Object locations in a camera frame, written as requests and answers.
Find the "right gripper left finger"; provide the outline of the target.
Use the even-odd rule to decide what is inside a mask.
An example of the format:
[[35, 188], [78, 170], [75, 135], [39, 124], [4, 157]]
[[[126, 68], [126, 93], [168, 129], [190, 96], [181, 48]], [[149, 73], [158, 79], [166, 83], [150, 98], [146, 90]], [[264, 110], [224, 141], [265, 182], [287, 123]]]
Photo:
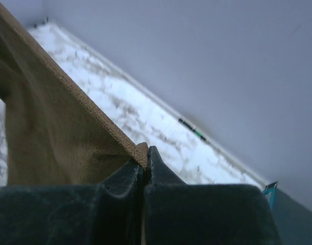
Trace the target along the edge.
[[0, 187], [0, 244], [139, 244], [143, 170], [99, 184]]

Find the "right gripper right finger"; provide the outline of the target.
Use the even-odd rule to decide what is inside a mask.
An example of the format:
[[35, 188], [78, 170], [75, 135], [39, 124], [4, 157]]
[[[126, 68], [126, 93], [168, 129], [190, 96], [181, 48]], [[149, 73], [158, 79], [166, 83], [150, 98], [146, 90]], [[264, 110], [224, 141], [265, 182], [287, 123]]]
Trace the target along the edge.
[[248, 184], [189, 185], [149, 148], [144, 189], [147, 244], [280, 244], [262, 192]]

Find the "brown cloth napkin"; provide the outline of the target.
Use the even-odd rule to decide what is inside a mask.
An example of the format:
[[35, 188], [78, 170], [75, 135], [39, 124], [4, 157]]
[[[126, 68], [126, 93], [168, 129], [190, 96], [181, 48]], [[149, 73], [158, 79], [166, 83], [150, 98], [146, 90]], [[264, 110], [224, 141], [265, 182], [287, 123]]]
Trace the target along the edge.
[[148, 146], [134, 144], [0, 3], [0, 99], [9, 185], [99, 183]]

